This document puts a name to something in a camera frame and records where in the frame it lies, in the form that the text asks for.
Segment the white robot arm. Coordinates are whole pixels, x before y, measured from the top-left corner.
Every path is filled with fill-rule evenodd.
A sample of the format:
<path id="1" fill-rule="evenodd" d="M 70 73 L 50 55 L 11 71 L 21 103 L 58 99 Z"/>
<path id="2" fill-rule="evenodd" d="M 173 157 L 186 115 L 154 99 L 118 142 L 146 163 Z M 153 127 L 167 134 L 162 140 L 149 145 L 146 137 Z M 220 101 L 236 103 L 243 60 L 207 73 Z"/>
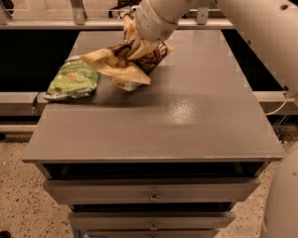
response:
<path id="1" fill-rule="evenodd" d="M 181 17 L 203 0 L 142 0 L 131 35 L 136 57 L 167 40 Z M 265 63 L 298 107 L 298 7 L 288 0 L 211 0 Z M 260 238 L 298 238 L 298 142 L 270 186 Z"/>

